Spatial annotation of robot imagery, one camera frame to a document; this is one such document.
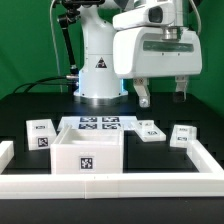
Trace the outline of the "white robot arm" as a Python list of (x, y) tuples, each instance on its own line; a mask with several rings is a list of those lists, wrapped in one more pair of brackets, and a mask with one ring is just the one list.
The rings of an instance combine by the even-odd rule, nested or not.
[(79, 72), (76, 99), (108, 105), (128, 95), (131, 79), (139, 105), (150, 105), (148, 80), (173, 76), (175, 97), (186, 99), (188, 77), (202, 70), (199, 33), (184, 24), (184, 4), (193, 0), (106, 0), (105, 8), (124, 11), (108, 23), (98, 9), (81, 8), (84, 66)]

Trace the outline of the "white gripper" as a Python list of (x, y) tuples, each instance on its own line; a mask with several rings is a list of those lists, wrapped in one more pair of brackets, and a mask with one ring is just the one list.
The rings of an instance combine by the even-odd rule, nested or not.
[(115, 73), (122, 79), (134, 79), (139, 106), (150, 106), (149, 77), (176, 76), (175, 102), (184, 102), (188, 77), (202, 69), (201, 46), (194, 31), (184, 29), (180, 40), (163, 40), (162, 29), (138, 27), (116, 33), (113, 41)]

